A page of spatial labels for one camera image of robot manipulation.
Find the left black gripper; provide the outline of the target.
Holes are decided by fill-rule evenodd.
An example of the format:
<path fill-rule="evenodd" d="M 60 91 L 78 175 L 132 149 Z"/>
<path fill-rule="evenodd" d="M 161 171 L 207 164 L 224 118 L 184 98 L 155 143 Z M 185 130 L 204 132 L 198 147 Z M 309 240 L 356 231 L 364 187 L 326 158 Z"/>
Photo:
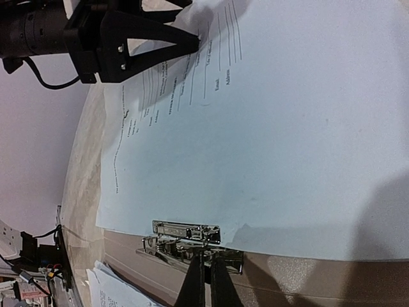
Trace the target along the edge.
<path fill-rule="evenodd" d="M 32 57 L 69 54 L 77 71 L 71 84 L 96 83 L 92 59 L 102 40 L 102 82 L 123 82 L 162 62 L 199 50 L 199 37 L 170 26 L 178 10 L 141 11 L 139 14 L 108 11 L 105 1 L 79 1 L 71 17 L 62 1 L 1 1 L 1 61 L 8 74 L 27 63 L 40 83 Z"/>

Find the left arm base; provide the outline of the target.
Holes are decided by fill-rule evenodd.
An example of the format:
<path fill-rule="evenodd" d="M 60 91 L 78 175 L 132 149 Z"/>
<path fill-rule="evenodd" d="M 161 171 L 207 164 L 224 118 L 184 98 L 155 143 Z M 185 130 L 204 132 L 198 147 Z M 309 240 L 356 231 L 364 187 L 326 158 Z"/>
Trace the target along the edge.
<path fill-rule="evenodd" d="M 34 236 L 1 222 L 1 260 L 20 279 L 39 290 L 50 306 L 56 305 L 52 282 L 60 279 L 63 284 L 61 251 L 55 242 L 57 230 L 56 226 L 43 235 Z"/>

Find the transparent plastic folder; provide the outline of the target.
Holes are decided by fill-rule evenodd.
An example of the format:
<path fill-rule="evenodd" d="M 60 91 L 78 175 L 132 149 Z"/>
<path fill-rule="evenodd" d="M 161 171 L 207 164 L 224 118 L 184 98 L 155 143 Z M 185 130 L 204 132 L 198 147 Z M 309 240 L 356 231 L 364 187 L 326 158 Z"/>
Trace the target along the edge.
<path fill-rule="evenodd" d="M 172 305 L 183 272 L 142 252 L 142 238 L 106 231 L 105 261 Z M 408 306 L 408 262 L 339 262 L 245 253 L 232 277 L 244 306 Z"/>

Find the sparse printed paper sheet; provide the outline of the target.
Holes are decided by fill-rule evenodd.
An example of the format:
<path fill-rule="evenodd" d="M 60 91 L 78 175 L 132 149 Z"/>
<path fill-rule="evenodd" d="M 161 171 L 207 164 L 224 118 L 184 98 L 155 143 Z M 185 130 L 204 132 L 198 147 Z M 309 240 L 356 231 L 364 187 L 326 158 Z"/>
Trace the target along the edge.
<path fill-rule="evenodd" d="M 401 1 L 195 1 L 198 52 L 105 88 L 96 225 L 217 225 L 221 244 L 408 258 Z"/>

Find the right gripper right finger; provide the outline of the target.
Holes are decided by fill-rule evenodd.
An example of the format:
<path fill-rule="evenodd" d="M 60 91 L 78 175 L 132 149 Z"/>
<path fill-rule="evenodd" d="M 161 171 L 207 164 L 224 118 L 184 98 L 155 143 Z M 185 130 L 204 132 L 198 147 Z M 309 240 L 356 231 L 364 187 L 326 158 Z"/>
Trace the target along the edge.
<path fill-rule="evenodd" d="M 213 307 L 243 307 L 228 273 L 224 259 L 216 254 L 211 267 L 211 300 Z"/>

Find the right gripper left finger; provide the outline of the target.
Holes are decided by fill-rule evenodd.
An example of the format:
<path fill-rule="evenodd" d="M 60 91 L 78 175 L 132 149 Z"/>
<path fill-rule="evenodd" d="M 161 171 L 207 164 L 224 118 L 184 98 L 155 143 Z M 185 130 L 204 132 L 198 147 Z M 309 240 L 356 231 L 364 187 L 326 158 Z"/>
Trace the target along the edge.
<path fill-rule="evenodd" d="M 174 307 L 205 306 L 205 265 L 203 253 L 196 254 L 188 268 Z"/>

